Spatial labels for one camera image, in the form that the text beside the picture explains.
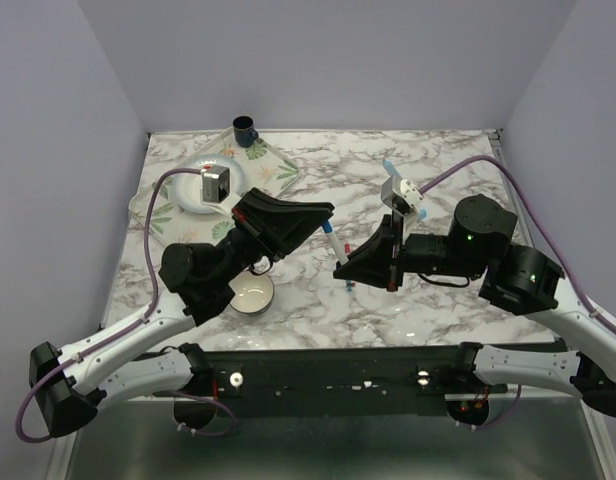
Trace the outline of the white marker blue tip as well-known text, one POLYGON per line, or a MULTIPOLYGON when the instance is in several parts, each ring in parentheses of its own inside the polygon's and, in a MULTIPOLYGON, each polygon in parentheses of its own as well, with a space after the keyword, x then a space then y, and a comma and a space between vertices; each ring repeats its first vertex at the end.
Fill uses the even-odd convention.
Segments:
POLYGON ((340 265, 345 265, 348 262, 348 257, 343 244, 339 241, 331 223, 326 221, 322 224, 322 229, 328 238, 330 245, 337 257, 340 265))

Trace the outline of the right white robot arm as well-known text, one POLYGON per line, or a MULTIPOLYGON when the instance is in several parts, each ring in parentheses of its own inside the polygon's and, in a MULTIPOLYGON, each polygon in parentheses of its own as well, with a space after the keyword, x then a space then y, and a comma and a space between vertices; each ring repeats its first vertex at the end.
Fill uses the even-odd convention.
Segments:
POLYGON ((542 324, 566 344, 555 353, 463 342, 445 384, 462 392, 518 384, 558 391, 616 418, 616 321, 577 293, 575 282, 541 251, 512 241, 516 214, 482 194, 462 199, 445 235, 403 235, 395 215, 338 262, 334 277, 396 291, 403 277, 441 274, 482 282, 491 306, 542 324))

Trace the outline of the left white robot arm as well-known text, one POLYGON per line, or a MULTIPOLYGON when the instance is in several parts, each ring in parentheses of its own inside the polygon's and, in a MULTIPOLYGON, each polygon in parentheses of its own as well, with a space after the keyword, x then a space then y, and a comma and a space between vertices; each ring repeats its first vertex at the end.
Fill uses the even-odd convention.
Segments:
POLYGON ((145 352, 175 335, 219 316, 235 296, 235 278, 262 258, 275 263, 328 223, 329 202, 293 202, 253 188, 226 194, 210 208, 230 217, 230 228, 217 244, 173 243, 151 283, 163 284, 151 302, 87 338, 55 347, 44 342, 30 353, 30 390, 25 404, 36 402, 49 438, 71 434, 105 407, 138 396, 181 391, 202 393, 210 380, 203 352, 182 346, 167 354, 145 352))

